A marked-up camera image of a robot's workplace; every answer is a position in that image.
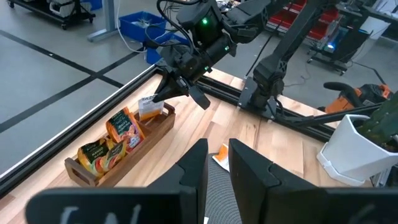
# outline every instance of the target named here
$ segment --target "blue bin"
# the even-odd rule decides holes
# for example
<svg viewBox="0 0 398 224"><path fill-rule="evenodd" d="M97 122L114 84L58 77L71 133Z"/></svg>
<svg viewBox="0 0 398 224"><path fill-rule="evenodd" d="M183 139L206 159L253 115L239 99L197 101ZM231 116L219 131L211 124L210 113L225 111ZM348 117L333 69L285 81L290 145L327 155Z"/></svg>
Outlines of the blue bin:
<svg viewBox="0 0 398 224"><path fill-rule="evenodd" d="M83 0L83 2L91 3L91 11L102 9L102 0Z"/></svg>
<svg viewBox="0 0 398 224"><path fill-rule="evenodd" d="M168 40L177 40L183 44L189 44L189 41L183 37L175 35L173 32L168 32L167 34L155 39L158 44L163 44ZM157 61L159 61L162 57L157 53L156 49L148 48L147 49L147 63L153 65Z"/></svg>
<svg viewBox="0 0 398 224"><path fill-rule="evenodd" d="M160 28L150 27L148 29L148 35L151 39L154 39L164 34L166 28L165 19L144 11L133 13L127 16L122 16L119 18L119 20L120 20L120 32L123 35L126 35L131 39L134 39L141 43L146 40L145 28L134 25L133 22L143 20L147 21L150 24L155 24L159 26Z"/></svg>

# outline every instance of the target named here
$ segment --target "gray floor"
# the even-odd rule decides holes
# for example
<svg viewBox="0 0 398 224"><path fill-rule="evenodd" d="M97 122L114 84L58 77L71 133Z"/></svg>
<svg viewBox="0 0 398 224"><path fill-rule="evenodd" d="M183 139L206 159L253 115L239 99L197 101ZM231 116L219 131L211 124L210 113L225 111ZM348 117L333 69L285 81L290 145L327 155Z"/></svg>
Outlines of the gray floor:
<svg viewBox="0 0 398 224"><path fill-rule="evenodd" d="M123 1L120 16L136 11L156 12L155 0ZM94 24L87 22L64 31L58 24L46 21L21 7L10 9L2 0L0 30L98 72L131 52L117 35L97 43L86 40L88 34L104 27L102 12L95 13L97 18ZM240 45L235 58L227 56L215 68L242 78L267 37L268 34L262 34L250 44ZM273 38L261 56L271 53L278 41L278 37ZM140 44L130 41L129 45L134 49L140 47ZM387 40L368 42L355 58L359 63L376 68L394 91L398 90L397 46L395 42ZM307 64L307 49L303 45L289 62L284 80L287 85L285 96L318 107L331 103L338 96L335 91L323 89L324 82L345 82L353 86L380 84L372 70L356 64L343 77L319 63ZM144 54L139 54L105 76L125 84L148 66ZM94 80L1 131L2 126L13 117L89 75L0 35L0 76L0 142L7 143L7 147L0 149L0 174L117 90L115 86Z"/></svg>

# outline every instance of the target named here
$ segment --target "snack package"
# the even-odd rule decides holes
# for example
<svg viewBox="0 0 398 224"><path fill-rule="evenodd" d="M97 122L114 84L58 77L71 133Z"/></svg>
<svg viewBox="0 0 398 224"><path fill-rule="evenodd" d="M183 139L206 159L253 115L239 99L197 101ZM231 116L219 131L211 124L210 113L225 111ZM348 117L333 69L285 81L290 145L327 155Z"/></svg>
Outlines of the snack package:
<svg viewBox="0 0 398 224"><path fill-rule="evenodd" d="M112 149L114 143L108 138L101 138L93 143L85 144L77 151L77 158L80 164L90 171L96 177L104 175L104 169L101 165L101 158Z"/></svg>
<svg viewBox="0 0 398 224"><path fill-rule="evenodd" d="M138 101L138 112L140 121L153 118L158 114L162 114L164 101L154 103L152 100L155 98L155 96L156 94L144 97Z"/></svg>
<svg viewBox="0 0 398 224"><path fill-rule="evenodd" d="M111 170L126 155L127 142L116 144L99 162L104 172Z"/></svg>
<svg viewBox="0 0 398 224"><path fill-rule="evenodd" d="M226 144L223 144L220 147L220 151L218 152L217 155L212 157L218 165L220 165L224 170L227 170L229 172L229 158L228 158L228 146Z"/></svg>
<svg viewBox="0 0 398 224"><path fill-rule="evenodd" d="M127 107L117 112L106 122L106 130L116 143L127 141L127 152L131 152L144 140L141 128Z"/></svg>

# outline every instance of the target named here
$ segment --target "table leg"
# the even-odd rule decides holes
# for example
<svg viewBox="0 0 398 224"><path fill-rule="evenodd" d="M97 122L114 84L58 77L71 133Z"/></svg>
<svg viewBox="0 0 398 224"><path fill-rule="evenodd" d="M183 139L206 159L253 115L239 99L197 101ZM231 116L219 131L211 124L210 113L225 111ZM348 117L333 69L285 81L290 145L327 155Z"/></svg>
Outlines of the table leg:
<svg viewBox="0 0 398 224"><path fill-rule="evenodd" d="M104 0L105 29L90 34L87 39L96 42L108 38L118 32L114 20L113 0Z"/></svg>

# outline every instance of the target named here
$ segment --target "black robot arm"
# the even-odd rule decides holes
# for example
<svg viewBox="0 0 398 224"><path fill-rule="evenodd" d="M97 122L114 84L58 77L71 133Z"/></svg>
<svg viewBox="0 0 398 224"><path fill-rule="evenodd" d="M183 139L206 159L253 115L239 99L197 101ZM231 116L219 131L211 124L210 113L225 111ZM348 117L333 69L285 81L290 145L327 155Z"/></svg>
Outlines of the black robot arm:
<svg viewBox="0 0 398 224"><path fill-rule="evenodd" d="M206 109L210 101L195 86L196 81L206 72L210 73L211 67L225 55L235 56L238 43L253 41L265 29L269 17L289 2L290 0L251 0L232 8L226 14L220 13L216 0L202 0L183 6L177 14L177 20L179 28L192 34L193 47L178 45L173 41L162 47L160 54L164 60L158 66L164 71L164 78L154 101L191 95ZM251 96L252 105L265 108L270 96L282 93L287 62L323 11L335 3L331 0L307 1L274 52L255 67L253 79L257 87Z"/></svg>

